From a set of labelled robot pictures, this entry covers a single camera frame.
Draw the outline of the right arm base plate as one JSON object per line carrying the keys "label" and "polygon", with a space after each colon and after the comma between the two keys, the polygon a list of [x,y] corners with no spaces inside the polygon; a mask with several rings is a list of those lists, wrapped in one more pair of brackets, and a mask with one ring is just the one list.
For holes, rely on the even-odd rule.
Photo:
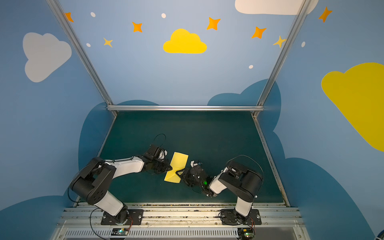
{"label": "right arm base plate", "polygon": [[235,209],[222,209],[219,212],[219,218],[223,225],[238,226],[238,225],[261,225],[262,220],[260,212],[257,209],[251,209],[249,214],[244,217],[237,213]]}

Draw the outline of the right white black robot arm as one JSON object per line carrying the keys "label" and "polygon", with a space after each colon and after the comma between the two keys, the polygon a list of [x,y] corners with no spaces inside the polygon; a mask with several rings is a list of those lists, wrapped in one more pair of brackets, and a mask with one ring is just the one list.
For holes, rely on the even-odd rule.
{"label": "right white black robot arm", "polygon": [[237,197],[233,210],[223,209],[219,218],[224,225],[247,225],[254,199],[257,197],[264,177],[256,171],[231,160],[215,177],[210,177],[201,163],[193,163],[191,168],[176,171],[176,175],[188,187],[199,187],[209,198],[216,197],[224,190],[229,190]]}

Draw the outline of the yellow square paper sheet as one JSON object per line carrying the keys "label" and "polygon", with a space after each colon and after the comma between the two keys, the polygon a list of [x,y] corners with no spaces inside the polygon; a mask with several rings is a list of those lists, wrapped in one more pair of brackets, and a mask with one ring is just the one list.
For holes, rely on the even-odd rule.
{"label": "yellow square paper sheet", "polygon": [[188,161],[188,155],[174,152],[174,155],[172,157],[170,166],[172,167],[172,170],[168,171],[164,181],[169,183],[175,183],[179,184],[181,181],[181,178],[177,175],[177,171],[183,170],[186,167],[187,161]]}

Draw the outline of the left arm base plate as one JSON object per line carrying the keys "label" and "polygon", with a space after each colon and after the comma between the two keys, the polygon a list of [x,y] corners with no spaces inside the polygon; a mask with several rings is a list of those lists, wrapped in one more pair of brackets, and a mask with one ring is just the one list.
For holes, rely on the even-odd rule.
{"label": "left arm base plate", "polygon": [[142,209],[122,209],[116,216],[112,216],[104,212],[101,225],[102,226],[130,226],[141,225],[144,210]]}

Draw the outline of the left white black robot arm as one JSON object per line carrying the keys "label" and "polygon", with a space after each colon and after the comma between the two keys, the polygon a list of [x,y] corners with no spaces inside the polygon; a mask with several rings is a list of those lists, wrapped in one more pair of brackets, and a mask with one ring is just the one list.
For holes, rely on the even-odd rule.
{"label": "left white black robot arm", "polygon": [[113,179],[132,173],[153,170],[155,174],[166,173],[173,168],[166,158],[148,159],[134,156],[127,159],[104,160],[93,158],[72,179],[69,188],[88,204],[103,210],[112,224],[124,225],[130,218],[128,207],[109,192]]}

